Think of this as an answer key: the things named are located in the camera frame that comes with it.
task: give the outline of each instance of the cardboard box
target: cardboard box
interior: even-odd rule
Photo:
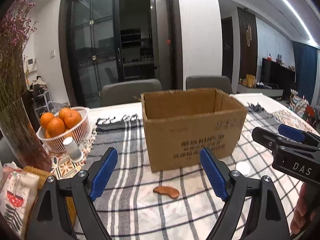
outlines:
[[[196,165],[203,147],[218,158],[231,155],[247,114],[215,88],[144,93],[141,102],[152,172]]]

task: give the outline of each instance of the glass vase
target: glass vase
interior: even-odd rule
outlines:
[[[0,130],[23,167],[50,172],[52,161],[31,126],[22,99],[0,112]]]

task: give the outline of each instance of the red ornament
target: red ornament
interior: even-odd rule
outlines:
[[[14,205],[15,207],[21,207],[23,204],[23,198],[18,196],[18,195],[14,195],[12,192],[10,192],[9,190],[7,191],[7,197],[10,201],[10,203],[12,205]]]

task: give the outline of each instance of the human hand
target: human hand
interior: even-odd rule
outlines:
[[[296,208],[294,209],[293,219],[290,225],[290,229],[292,233],[294,233],[295,235],[297,235],[300,232],[301,228],[306,223],[305,215],[308,211],[308,207],[304,199],[305,194],[306,194],[306,184],[303,183],[299,192],[299,199],[297,201]],[[314,219],[315,215],[316,215],[316,212],[313,211],[310,216],[311,221]]]

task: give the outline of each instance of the plaid tablecloth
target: plaid tablecloth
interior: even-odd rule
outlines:
[[[223,161],[232,170],[239,161],[247,161],[251,172],[247,177],[260,179],[269,175],[280,195],[288,222],[298,199],[302,182],[271,167],[271,152],[252,141],[254,127],[277,132],[279,123],[266,112],[250,112],[233,154]],[[88,168],[99,160],[108,147],[118,151],[118,164],[101,198],[94,205],[113,239],[189,240],[206,239],[223,208],[224,202],[215,196],[201,165],[173,171],[152,173],[142,120],[99,125],[97,138],[88,155]],[[171,199],[153,193],[159,185],[179,190]],[[233,239],[239,239],[249,212],[250,199],[244,208]],[[79,222],[75,231],[85,239]]]

